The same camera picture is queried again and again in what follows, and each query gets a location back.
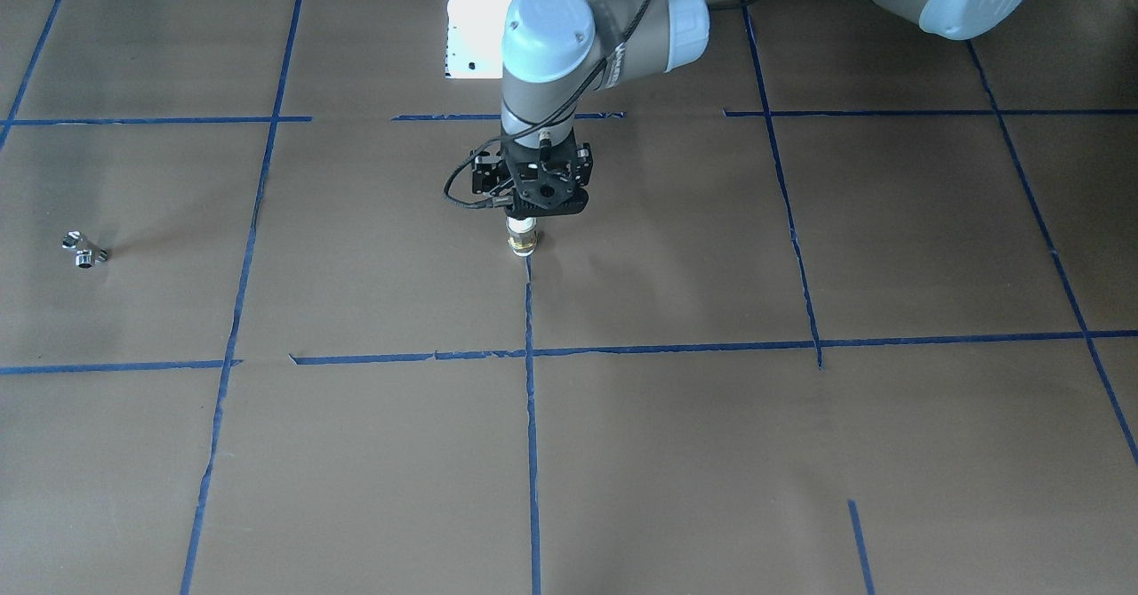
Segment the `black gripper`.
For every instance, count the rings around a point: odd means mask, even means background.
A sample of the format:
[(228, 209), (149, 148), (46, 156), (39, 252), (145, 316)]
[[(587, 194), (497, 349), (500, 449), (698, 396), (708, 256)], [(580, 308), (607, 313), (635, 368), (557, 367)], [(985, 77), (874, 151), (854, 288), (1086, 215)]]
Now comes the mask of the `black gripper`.
[(471, 191), (486, 195), (492, 207), (504, 207), (513, 218), (574, 215), (589, 201), (585, 187), (593, 164), (588, 142), (564, 140), (530, 149), (508, 141), (497, 152), (478, 152)]

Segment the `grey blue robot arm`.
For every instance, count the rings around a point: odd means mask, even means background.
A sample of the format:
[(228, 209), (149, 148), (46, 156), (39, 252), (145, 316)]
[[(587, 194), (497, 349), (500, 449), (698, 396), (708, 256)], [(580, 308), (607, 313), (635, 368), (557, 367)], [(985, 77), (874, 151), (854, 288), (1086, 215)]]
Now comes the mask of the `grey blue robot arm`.
[[(467, 39), (500, 57), (501, 129), (459, 171), (472, 177), (472, 210), (509, 218), (582, 213), (593, 156), (574, 137), (589, 90), (666, 75), (696, 61), (714, 5), (729, 0), (448, 0)], [(866, 0), (931, 35), (967, 40), (1007, 19), (1023, 0)]]

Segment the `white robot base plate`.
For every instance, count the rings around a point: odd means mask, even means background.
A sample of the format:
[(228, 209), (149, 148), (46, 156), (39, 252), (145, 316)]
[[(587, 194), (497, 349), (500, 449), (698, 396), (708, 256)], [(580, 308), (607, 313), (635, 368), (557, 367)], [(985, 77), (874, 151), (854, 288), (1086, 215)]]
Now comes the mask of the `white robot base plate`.
[(501, 39), (511, 2), (512, 0), (447, 0), (446, 77), (501, 77)]

